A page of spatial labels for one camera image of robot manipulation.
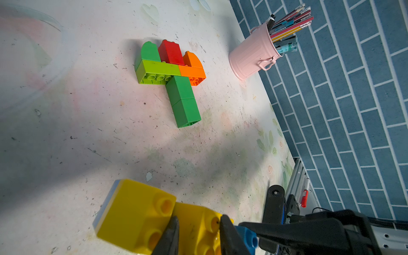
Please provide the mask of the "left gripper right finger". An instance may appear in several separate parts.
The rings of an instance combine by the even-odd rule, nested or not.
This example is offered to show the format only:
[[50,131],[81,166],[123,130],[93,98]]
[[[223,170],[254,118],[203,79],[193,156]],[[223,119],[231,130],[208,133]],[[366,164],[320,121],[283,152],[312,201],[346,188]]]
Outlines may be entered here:
[[250,255],[249,250],[227,215],[221,216],[220,238],[222,255]]

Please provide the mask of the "orange long lego brick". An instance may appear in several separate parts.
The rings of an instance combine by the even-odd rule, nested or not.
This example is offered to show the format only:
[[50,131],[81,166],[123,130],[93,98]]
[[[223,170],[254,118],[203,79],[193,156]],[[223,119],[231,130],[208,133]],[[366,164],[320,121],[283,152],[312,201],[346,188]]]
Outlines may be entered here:
[[203,68],[195,68],[189,66],[179,65],[180,73],[182,77],[188,77],[191,86],[198,86],[206,79],[205,71]]

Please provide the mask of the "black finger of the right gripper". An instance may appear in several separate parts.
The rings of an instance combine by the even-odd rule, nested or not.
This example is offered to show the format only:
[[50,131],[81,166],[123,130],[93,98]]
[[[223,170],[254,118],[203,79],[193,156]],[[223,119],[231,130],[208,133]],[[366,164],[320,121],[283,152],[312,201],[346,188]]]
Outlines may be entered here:
[[258,237],[304,255],[378,255],[368,218],[352,210],[322,211],[291,224],[243,222]]

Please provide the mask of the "red square lego brick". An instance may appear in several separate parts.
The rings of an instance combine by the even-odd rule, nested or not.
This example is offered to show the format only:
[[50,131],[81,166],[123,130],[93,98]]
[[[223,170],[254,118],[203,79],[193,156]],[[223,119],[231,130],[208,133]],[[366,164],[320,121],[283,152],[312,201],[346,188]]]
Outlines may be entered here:
[[185,65],[179,44],[164,39],[158,48],[162,62],[175,65]]

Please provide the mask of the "light blue long lego brick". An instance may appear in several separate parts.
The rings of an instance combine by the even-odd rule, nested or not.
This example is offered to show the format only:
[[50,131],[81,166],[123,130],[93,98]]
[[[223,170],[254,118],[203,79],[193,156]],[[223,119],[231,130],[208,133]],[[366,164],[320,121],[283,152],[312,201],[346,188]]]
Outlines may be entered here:
[[100,221],[106,207],[108,206],[108,203],[111,200],[115,190],[117,189],[120,181],[121,180],[115,180],[115,182],[113,183],[113,185],[112,185],[106,199],[104,200],[103,204],[101,205],[100,210],[96,214],[96,217],[95,217],[95,219],[93,220],[93,223],[92,223],[92,226],[93,226],[94,229],[96,229],[96,227],[97,227],[97,225],[98,225],[98,223],[99,223],[99,221]]

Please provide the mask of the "yellow lego brick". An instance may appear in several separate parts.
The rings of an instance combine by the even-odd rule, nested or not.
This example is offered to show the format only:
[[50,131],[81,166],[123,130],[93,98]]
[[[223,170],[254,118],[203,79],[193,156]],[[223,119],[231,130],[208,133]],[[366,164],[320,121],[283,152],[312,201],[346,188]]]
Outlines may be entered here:
[[150,255],[167,227],[176,197],[121,179],[96,229],[96,236],[136,254]]
[[209,208],[176,203],[173,215],[180,225],[180,255],[220,255],[221,214]]

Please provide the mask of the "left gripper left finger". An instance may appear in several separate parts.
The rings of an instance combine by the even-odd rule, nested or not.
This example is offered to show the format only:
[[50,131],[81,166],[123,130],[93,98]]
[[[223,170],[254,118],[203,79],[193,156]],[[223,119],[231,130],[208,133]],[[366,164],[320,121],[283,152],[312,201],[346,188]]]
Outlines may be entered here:
[[178,255],[180,223],[177,216],[172,216],[165,231],[161,235],[152,255]]

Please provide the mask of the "small orange lego brick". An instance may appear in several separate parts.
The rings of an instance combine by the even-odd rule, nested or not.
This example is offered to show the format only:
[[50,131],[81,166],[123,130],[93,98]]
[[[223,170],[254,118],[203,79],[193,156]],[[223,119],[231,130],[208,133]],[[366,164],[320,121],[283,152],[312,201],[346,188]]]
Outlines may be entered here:
[[203,65],[199,58],[192,52],[186,51],[183,60],[186,66],[203,69]]

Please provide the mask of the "lime long lego brick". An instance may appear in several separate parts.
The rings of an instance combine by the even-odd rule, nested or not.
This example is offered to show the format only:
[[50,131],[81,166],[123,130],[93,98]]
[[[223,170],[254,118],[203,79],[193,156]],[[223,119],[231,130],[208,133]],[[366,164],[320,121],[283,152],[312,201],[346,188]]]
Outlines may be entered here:
[[174,76],[181,76],[178,65],[142,60],[136,68],[138,82],[142,85],[166,85]]

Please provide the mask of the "green square lego brick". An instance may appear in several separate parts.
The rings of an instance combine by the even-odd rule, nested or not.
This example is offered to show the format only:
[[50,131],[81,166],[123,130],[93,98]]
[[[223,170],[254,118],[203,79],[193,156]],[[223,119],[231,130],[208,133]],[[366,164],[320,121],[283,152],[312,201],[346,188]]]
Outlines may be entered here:
[[142,45],[140,53],[137,55],[135,60],[135,71],[137,71],[142,60],[161,62],[156,44],[147,41]]

